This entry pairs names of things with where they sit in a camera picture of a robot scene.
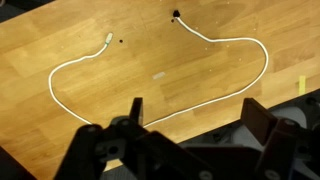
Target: cable plug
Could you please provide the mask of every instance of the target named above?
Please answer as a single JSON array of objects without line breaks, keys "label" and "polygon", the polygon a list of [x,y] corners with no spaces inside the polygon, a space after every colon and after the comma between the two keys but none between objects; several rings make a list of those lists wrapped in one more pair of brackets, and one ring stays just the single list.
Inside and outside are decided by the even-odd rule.
[{"label": "cable plug", "polygon": [[180,12],[178,10],[173,11],[173,17],[180,17]]},{"label": "cable plug", "polygon": [[108,36],[107,36],[107,39],[106,39],[106,44],[107,45],[111,42],[112,37],[113,37],[113,33],[109,33]]}]

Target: wooden surface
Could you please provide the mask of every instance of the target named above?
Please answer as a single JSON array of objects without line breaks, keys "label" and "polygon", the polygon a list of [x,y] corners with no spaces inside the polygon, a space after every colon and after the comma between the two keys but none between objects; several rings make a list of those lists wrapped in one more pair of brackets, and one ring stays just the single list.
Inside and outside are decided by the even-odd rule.
[{"label": "wooden surface", "polygon": [[134,97],[144,98],[147,123],[239,90],[258,75],[258,45],[207,43],[171,22],[175,9],[208,37],[258,38],[270,64],[242,95],[149,130],[181,142],[238,119],[245,97],[266,107],[294,98],[301,75],[307,92],[320,87],[318,0],[56,1],[0,24],[0,145],[39,179],[53,177],[83,123],[51,99],[47,77],[57,65],[97,52],[108,32],[114,38],[107,51],[53,79],[63,103],[104,127],[128,114]]}]

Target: yellow object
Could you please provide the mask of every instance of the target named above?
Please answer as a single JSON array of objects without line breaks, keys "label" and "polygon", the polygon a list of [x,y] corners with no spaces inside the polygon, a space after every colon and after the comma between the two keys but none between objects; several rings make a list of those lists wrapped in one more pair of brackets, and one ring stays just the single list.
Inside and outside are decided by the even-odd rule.
[{"label": "yellow object", "polygon": [[306,93],[306,76],[299,77],[299,95]]}]

